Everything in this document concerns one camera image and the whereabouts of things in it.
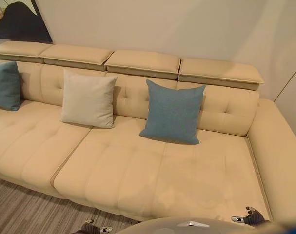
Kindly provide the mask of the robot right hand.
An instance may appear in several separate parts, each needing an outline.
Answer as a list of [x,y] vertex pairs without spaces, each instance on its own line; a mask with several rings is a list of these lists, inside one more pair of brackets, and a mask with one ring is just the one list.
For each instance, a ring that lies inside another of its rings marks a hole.
[[262,224],[270,223],[270,221],[266,220],[255,208],[247,206],[246,210],[248,211],[246,216],[232,216],[231,220],[233,222],[247,224],[252,227],[258,227]]

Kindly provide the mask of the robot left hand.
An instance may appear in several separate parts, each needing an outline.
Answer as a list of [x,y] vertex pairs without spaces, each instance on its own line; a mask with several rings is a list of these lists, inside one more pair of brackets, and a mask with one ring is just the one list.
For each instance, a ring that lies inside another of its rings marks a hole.
[[74,232],[75,234],[107,234],[111,232],[113,229],[112,227],[98,227],[95,226],[93,219],[89,219],[84,222],[84,224],[81,226],[79,230]]

